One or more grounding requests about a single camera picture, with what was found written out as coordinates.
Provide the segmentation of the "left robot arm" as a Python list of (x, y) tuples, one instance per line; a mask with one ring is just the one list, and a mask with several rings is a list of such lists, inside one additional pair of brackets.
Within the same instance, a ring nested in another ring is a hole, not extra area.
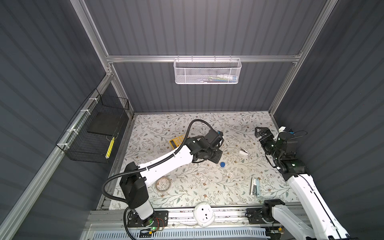
[(184, 165), (201, 161), (218, 164), (223, 154), (220, 150), (223, 141), (223, 132), (210, 129), (205, 136), (184, 138), (183, 145), (147, 164), (128, 164), (125, 173), (142, 170), (137, 174), (125, 175), (120, 180), (129, 209), (134, 210), (142, 221), (151, 221), (155, 211), (149, 200), (148, 188), (161, 177)]

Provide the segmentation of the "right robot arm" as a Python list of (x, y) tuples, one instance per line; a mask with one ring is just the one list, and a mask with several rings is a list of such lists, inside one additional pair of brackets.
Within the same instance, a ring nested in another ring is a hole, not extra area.
[(267, 127), (255, 128), (267, 161), (293, 189), (311, 224), (300, 220), (280, 199), (264, 201), (263, 220), (280, 223), (297, 240), (350, 240), (352, 237), (326, 204), (305, 164), (296, 157), (298, 140), (307, 134), (281, 127), (274, 136)]

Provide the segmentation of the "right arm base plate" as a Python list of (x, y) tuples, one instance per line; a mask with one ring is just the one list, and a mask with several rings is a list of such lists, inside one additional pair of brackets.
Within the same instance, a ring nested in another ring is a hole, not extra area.
[(245, 217), (250, 224), (274, 224), (277, 222), (273, 218), (270, 208), (248, 208)]

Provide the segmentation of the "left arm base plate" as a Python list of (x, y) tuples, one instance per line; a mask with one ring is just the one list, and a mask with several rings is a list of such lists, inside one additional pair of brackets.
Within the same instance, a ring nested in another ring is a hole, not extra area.
[(154, 211), (148, 218), (142, 220), (140, 216), (130, 211), (127, 216), (127, 225), (129, 228), (152, 228), (166, 227), (168, 225), (169, 211)]

